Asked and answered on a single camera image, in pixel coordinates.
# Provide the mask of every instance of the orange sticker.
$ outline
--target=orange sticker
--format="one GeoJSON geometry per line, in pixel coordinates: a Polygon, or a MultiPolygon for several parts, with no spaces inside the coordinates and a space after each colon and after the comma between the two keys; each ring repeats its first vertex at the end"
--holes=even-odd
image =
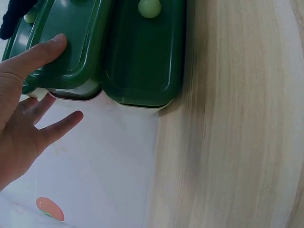
{"type": "Polygon", "coordinates": [[[65,219],[60,207],[48,198],[39,197],[36,200],[36,205],[44,214],[51,216],[58,221],[63,221],[65,219]]]}

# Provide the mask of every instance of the finger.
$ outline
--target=finger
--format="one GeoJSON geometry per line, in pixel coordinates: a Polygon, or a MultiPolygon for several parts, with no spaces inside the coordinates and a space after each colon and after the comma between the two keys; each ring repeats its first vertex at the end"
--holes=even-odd
{"type": "Polygon", "coordinates": [[[74,128],[83,119],[83,117],[83,113],[81,111],[77,111],[58,123],[41,129],[40,133],[46,142],[46,147],[62,138],[66,133],[74,128]]]}
{"type": "Polygon", "coordinates": [[[38,103],[38,100],[35,98],[28,98],[24,101],[19,102],[18,107],[24,113],[28,109],[32,108],[38,103]]]}
{"type": "Polygon", "coordinates": [[[67,47],[67,38],[58,34],[52,40],[40,43],[28,51],[1,63],[5,73],[19,76],[22,80],[36,69],[57,59],[67,47]]]}
{"type": "Polygon", "coordinates": [[[41,120],[55,101],[55,98],[47,94],[41,101],[38,102],[38,104],[27,110],[24,114],[35,125],[39,122],[39,120],[41,120]]]}

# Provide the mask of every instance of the plastic container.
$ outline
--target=plastic container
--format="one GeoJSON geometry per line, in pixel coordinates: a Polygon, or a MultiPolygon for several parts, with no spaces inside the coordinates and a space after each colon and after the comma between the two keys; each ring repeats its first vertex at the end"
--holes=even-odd
{"type": "Polygon", "coordinates": [[[68,39],[61,57],[28,76],[23,93],[47,88],[52,95],[65,99],[89,100],[97,96],[102,90],[100,63],[111,6],[112,0],[45,0],[33,25],[22,19],[3,60],[58,33],[68,39]]]}
{"type": "Polygon", "coordinates": [[[102,88],[127,107],[159,110],[181,89],[185,0],[161,0],[146,19],[137,0],[116,0],[102,65],[102,88]]]}

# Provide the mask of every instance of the hand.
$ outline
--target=hand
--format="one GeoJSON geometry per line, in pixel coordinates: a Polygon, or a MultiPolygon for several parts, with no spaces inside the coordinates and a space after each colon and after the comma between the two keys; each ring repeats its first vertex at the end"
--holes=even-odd
{"type": "Polygon", "coordinates": [[[35,124],[55,99],[47,95],[40,102],[29,98],[19,103],[25,78],[58,58],[66,47],[67,39],[60,34],[0,63],[0,191],[22,176],[50,144],[83,118],[81,112],[75,112],[54,125],[38,130],[35,124]]]}

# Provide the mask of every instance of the light wood grain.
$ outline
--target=light wood grain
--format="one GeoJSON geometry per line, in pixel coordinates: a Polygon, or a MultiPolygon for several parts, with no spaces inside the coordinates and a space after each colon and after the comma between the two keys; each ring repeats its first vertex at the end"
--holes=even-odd
{"type": "Polygon", "coordinates": [[[189,0],[150,228],[304,227],[304,1],[189,0]]]}

